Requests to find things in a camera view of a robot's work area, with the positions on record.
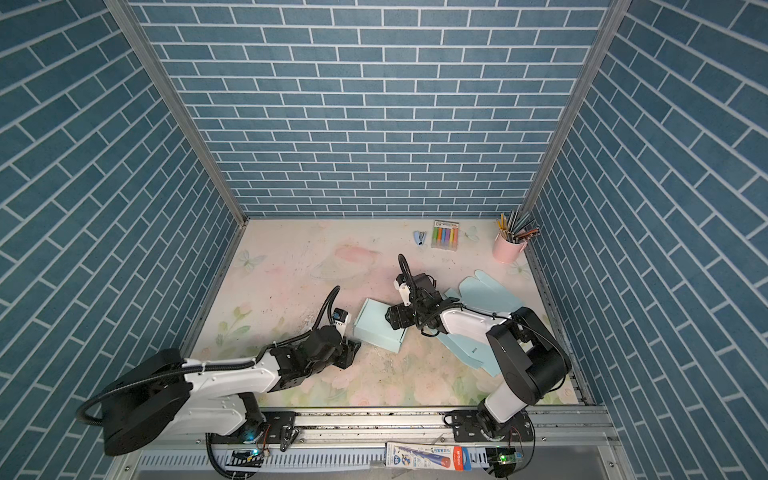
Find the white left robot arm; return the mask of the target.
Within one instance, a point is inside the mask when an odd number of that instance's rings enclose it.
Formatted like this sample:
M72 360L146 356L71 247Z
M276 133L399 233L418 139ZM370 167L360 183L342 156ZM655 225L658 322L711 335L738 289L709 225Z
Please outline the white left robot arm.
M352 365L360 342L323 326L291 344L264 348L254 358L203 362L166 349L119 377L95 402L104 452L126 455L163 436L235 435L258 440L266 419L257 395L301 385L328 367Z

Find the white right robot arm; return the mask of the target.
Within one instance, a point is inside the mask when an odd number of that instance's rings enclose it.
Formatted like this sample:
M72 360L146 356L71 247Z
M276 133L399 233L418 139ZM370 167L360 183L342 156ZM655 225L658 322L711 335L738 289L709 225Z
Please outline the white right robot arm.
M527 307L503 315L467 306L437 291L427 274L399 274L394 286L402 302L385 314L394 330L416 328L423 336L454 335L491 350L502 383L482 400L478 417L499 427L564 383L571 361L543 322Z

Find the light blue box stack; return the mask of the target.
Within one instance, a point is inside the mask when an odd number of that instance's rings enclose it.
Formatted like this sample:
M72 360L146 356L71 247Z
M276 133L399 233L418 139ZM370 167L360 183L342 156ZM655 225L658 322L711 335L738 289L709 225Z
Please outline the light blue box stack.
M473 369L485 370L491 377L501 369L488 343L486 333L523 306L523 302L482 270L465 278L458 290L445 295L456 298L464 309L447 312L448 333L437 339L459 360Z

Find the light blue paper box sheet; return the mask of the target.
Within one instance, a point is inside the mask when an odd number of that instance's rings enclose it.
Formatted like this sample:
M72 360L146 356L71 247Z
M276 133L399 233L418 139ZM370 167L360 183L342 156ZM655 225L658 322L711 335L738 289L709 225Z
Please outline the light blue paper box sheet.
M398 353L403 344L406 331L395 330L386 320L390 306L367 298L354 322L354 337L362 342Z

